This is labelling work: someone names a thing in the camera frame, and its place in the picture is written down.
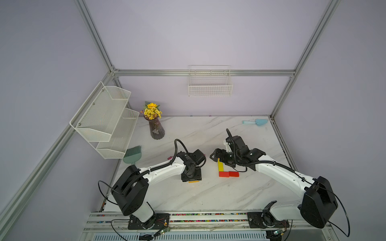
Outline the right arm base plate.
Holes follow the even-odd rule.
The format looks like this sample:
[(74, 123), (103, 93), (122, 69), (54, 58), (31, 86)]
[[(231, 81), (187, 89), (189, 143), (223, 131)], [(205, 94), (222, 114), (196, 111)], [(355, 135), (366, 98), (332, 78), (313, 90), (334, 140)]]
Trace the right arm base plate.
[(289, 228), (287, 220), (278, 221), (271, 214), (258, 212), (248, 212), (247, 220), (251, 229), (267, 229), (267, 228)]

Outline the yellow block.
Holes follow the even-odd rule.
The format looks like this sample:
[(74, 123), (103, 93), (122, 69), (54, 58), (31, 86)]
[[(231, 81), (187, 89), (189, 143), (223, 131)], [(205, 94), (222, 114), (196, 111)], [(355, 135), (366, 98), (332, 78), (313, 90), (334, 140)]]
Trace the yellow block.
[(217, 164), (218, 164), (218, 171), (224, 172), (224, 164), (221, 162), (220, 158), (218, 158)]

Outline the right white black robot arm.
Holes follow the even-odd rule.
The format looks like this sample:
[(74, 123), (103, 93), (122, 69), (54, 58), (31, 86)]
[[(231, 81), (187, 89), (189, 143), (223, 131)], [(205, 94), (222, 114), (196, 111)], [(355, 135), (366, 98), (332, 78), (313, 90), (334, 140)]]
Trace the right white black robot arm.
[(330, 223), (330, 218), (342, 205), (326, 178), (304, 175), (275, 161), (260, 149), (254, 148), (248, 152), (216, 149), (210, 158), (229, 167), (242, 166), (269, 176), (299, 198), (297, 201), (282, 203), (271, 201), (261, 212), (249, 216), (251, 226), (264, 229), (287, 221), (306, 221), (322, 229)]

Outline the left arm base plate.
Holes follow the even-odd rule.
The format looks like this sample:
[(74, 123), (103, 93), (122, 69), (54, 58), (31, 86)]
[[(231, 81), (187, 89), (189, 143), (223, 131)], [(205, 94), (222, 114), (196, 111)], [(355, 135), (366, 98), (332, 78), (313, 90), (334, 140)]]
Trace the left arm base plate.
[(130, 215), (128, 230), (159, 230), (168, 225), (169, 219), (169, 213), (154, 213), (148, 221), (143, 223), (134, 215)]

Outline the red block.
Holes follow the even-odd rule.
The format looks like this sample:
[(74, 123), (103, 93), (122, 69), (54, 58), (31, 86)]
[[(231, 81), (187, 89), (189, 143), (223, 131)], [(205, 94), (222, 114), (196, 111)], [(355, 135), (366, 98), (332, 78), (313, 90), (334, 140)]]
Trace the red block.
[(228, 173), (229, 173), (229, 177), (239, 177), (240, 176), (239, 172), (229, 171)]
[(229, 178), (230, 174), (229, 174), (229, 172), (219, 171), (219, 177)]

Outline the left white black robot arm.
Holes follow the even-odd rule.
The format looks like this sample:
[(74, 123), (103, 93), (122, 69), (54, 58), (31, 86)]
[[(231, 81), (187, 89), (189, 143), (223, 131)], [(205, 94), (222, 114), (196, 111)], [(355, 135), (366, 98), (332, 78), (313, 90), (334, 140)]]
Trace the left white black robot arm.
[(152, 167), (138, 168), (131, 165), (119, 177), (113, 186), (99, 180), (107, 186), (114, 201), (124, 216), (132, 216), (149, 229), (156, 223), (157, 214), (145, 201), (150, 186), (174, 176), (180, 176), (182, 182), (201, 181), (202, 167), (206, 163), (206, 155), (199, 149), (189, 152), (183, 142), (174, 140), (175, 151), (171, 159)]

